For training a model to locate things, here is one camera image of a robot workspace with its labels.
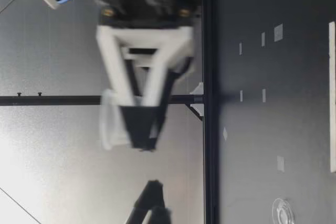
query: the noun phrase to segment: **screw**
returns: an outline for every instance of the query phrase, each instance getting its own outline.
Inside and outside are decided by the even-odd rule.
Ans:
[[[107,17],[113,17],[115,13],[112,9],[104,9],[102,11],[102,15],[107,16]]]
[[[190,16],[190,11],[188,9],[181,9],[179,15],[183,18],[187,18]]]

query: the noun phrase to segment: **white marker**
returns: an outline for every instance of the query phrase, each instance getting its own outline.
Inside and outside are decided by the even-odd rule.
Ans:
[[[265,33],[261,34],[261,47],[265,46]]]
[[[282,40],[284,38],[284,31],[283,31],[284,27],[283,26],[284,25],[281,24],[281,25],[276,26],[274,28],[274,42],[277,42],[277,41]]]
[[[239,55],[243,54],[243,43],[239,43]]]
[[[278,163],[278,171],[285,172],[285,158],[278,156],[277,157],[277,163]]]
[[[262,102],[266,102],[266,89],[263,89],[263,91],[262,91],[263,93],[263,95],[262,95]]]
[[[336,42],[335,22],[329,23],[329,102],[330,102],[330,169],[336,172]]]

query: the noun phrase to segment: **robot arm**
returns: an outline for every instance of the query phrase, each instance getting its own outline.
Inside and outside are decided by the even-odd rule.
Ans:
[[[57,8],[67,0],[45,0]],[[199,0],[97,0],[98,45],[132,147],[152,151],[174,83],[193,59]],[[134,68],[145,69],[140,91]]]

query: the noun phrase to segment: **black metal rod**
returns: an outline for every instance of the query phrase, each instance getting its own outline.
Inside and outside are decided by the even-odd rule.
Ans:
[[[219,224],[219,0],[203,0],[205,224]]]
[[[0,97],[0,106],[62,106],[62,105],[100,105],[99,95],[79,96],[35,96]],[[169,104],[203,103],[202,95],[172,95]]]

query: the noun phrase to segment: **white strip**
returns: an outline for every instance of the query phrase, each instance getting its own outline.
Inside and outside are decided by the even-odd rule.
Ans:
[[[263,95],[262,95],[262,102],[266,102],[266,89],[263,89],[263,91],[262,91],[263,93]]]
[[[285,158],[278,156],[277,161],[278,161],[278,170],[284,173],[285,172]]]
[[[281,24],[274,28],[274,42],[280,41],[284,38],[284,25]]]
[[[265,46],[265,33],[261,34],[261,46],[264,47]]]
[[[239,43],[239,55],[243,54],[243,43]]]
[[[335,22],[329,23],[329,102],[330,102],[330,169],[336,172],[336,42]]]

